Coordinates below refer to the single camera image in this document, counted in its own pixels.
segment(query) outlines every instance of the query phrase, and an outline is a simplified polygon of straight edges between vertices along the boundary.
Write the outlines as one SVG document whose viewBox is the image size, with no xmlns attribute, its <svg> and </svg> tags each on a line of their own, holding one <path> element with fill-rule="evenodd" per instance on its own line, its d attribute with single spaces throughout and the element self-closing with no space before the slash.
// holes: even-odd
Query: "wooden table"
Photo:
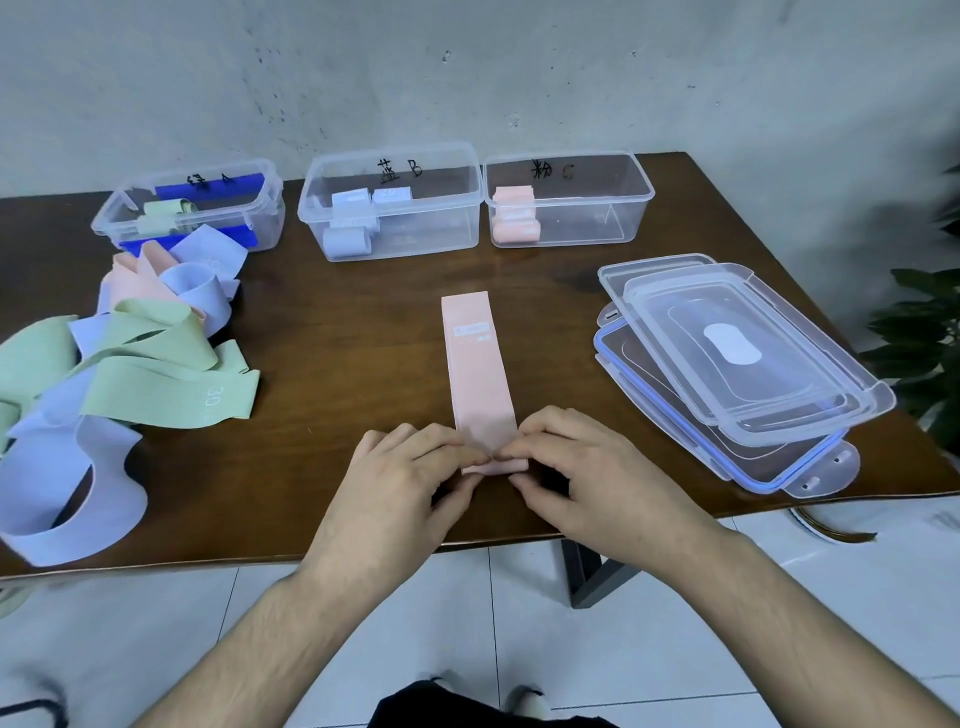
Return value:
<svg viewBox="0 0 960 728">
<path fill-rule="evenodd" d="M 706 253 L 742 263 L 828 333 L 836 329 L 686 154 L 644 155 L 657 190 L 622 245 L 501 250 L 481 209 L 471 250 L 329 263 L 285 185 L 279 245 L 251 255 L 228 336 L 262 371 L 252 418 L 198 430 L 145 427 L 132 471 L 150 498 L 120 543 L 58 572 L 299 559 L 371 428 L 453 425 L 440 297 L 490 291 L 518 419 L 549 403 L 623 432 L 716 517 L 794 505 L 718 480 L 636 411 L 593 359 L 608 302 L 596 271 L 636 258 Z M 93 312 L 114 250 L 90 230 L 105 193 L 0 200 L 0 340 L 46 316 Z M 904 413 L 857 427 L 863 460 L 843 498 L 960 491 L 958 475 Z M 503 478 L 490 478 L 448 546 L 556 536 Z M 39 573 L 0 545 L 0 577 Z"/>
</svg>

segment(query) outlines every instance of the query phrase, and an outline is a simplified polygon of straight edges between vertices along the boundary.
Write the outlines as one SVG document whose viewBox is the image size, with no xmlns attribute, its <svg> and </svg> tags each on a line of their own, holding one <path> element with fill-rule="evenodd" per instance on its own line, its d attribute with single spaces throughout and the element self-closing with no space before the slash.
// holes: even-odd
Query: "metal table leg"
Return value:
<svg viewBox="0 0 960 728">
<path fill-rule="evenodd" d="M 570 606 L 587 609 L 617 587 L 640 573 L 639 569 L 608 559 L 600 562 L 600 554 L 569 539 L 563 539 L 566 582 L 570 588 Z"/>
</svg>

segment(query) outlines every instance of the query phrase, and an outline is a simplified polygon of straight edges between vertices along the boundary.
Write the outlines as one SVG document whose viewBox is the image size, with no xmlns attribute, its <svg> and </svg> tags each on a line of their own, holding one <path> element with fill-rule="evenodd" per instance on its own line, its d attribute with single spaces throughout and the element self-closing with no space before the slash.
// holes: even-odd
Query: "hand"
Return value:
<svg viewBox="0 0 960 728">
<path fill-rule="evenodd" d="M 549 406 L 531 415 L 496 457 L 533 458 L 560 471 L 570 498 L 528 473 L 510 481 L 567 538 L 663 581 L 726 531 L 627 438 L 574 409 Z"/>
<path fill-rule="evenodd" d="M 410 578 L 444 541 L 483 478 L 463 476 L 431 506 L 437 488 L 459 469 L 490 457 L 442 425 L 390 434 L 370 431 L 353 452 L 298 575 L 323 589 L 357 595 L 372 609 Z"/>
</svg>

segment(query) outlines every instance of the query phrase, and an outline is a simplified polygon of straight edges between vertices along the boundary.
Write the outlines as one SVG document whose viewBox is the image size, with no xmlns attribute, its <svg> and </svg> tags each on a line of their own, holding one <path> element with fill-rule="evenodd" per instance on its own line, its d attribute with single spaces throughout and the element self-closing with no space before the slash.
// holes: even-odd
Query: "printed number 30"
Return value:
<svg viewBox="0 0 960 728">
<path fill-rule="evenodd" d="M 220 387 L 218 389 L 208 389 L 206 390 L 206 402 L 204 405 L 207 407 L 213 407 L 217 404 L 220 404 L 220 398 L 217 395 L 222 395 L 224 393 L 224 388 Z"/>
</svg>

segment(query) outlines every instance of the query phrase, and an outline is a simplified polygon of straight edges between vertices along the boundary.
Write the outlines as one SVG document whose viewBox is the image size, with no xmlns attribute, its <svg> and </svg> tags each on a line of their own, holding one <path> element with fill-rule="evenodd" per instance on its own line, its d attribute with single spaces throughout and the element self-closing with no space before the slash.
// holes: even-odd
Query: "dark pants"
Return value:
<svg viewBox="0 0 960 728">
<path fill-rule="evenodd" d="M 484 703 L 450 692 L 429 680 L 420 680 L 380 701 L 368 728 L 448 728 L 455 725 L 483 728 L 537 728 L 540 725 L 562 725 L 570 728 L 615 728 L 599 717 L 572 717 L 567 720 L 536 720 L 511 716 Z"/>
</svg>

